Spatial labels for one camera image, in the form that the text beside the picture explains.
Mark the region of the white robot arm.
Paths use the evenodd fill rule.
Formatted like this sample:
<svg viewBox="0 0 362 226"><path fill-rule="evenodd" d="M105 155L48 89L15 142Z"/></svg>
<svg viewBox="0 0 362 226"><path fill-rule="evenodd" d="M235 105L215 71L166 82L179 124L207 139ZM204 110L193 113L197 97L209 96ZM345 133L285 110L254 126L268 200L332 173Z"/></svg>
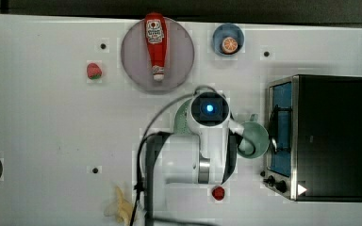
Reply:
<svg viewBox="0 0 362 226"><path fill-rule="evenodd" d="M237 164L238 139L246 129L234 121L226 98L215 90L195 92L186 108L186 134L157 132L142 143L144 226L189 226L167 210L168 184L224 184Z"/></svg>

